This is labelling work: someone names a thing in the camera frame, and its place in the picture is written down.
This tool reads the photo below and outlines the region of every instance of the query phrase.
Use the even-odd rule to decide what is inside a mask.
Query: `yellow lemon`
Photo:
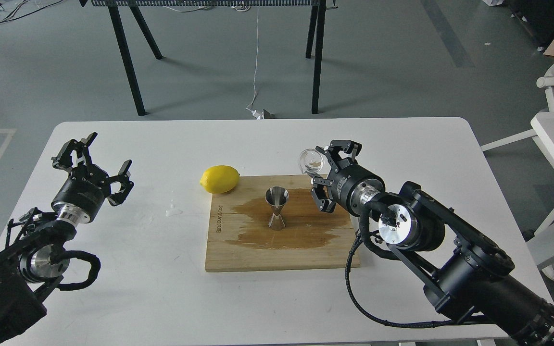
[[[209,193],[225,193],[237,186],[239,172],[230,166],[213,166],[200,178],[200,185]]]

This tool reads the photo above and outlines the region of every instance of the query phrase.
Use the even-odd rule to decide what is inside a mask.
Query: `brown liquid spill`
[[[350,226],[350,217],[342,208],[335,208],[332,214],[319,212],[309,188],[288,189],[288,194],[281,212],[286,228],[280,231],[268,228],[273,212],[264,196],[258,197],[233,208],[251,221],[244,222],[238,239],[228,243],[251,249],[313,249],[338,237],[329,234],[330,230]]]

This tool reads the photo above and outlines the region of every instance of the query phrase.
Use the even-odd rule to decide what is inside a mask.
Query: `clear glass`
[[[299,157],[299,168],[303,174],[318,173],[324,166],[324,156],[316,149],[305,149]]]

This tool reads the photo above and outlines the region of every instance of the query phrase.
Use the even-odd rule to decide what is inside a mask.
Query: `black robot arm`
[[[74,238],[79,223],[93,221],[105,199],[114,206],[123,203],[134,183],[129,180],[131,160],[112,177],[92,163],[88,147],[96,136],[94,132],[86,139],[70,140],[52,158],[53,167],[68,172],[68,179],[51,204],[54,212],[32,208],[17,222],[8,223],[5,248],[0,252],[0,342],[24,333],[44,317],[46,307],[42,303],[55,288],[74,291],[97,279],[99,258],[84,251],[66,250],[64,243]],[[110,184],[114,182],[119,182],[121,189],[112,194]],[[11,242],[16,226],[21,229]],[[71,259],[90,264],[85,281],[62,283]],[[42,285],[32,291],[28,283]]]
[[[490,321],[522,346],[554,346],[554,306],[510,276],[514,269],[512,259],[418,184],[406,182],[399,193],[385,191],[382,179],[356,162],[361,148],[347,140],[316,147],[326,157],[330,173],[326,178],[310,173],[312,197],[320,211],[332,212],[339,204],[359,217],[359,232],[350,258],[364,244],[382,258],[402,261],[424,283],[424,293],[435,310],[451,320],[398,324],[372,317],[354,299],[347,268],[348,292],[356,307],[387,326],[433,328]],[[342,158],[341,151],[354,157]],[[371,220],[378,222],[375,232],[370,230]],[[444,239],[445,225],[455,232],[456,248],[438,269],[417,252],[437,249]],[[389,251],[380,249],[380,243],[386,243]]]

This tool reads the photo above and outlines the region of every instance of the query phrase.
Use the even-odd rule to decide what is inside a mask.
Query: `jigger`
[[[270,221],[268,221],[268,228],[271,230],[283,230],[286,223],[281,217],[281,210],[288,201],[288,191],[281,186],[273,186],[266,191],[266,202],[271,206],[273,215],[271,215]]]

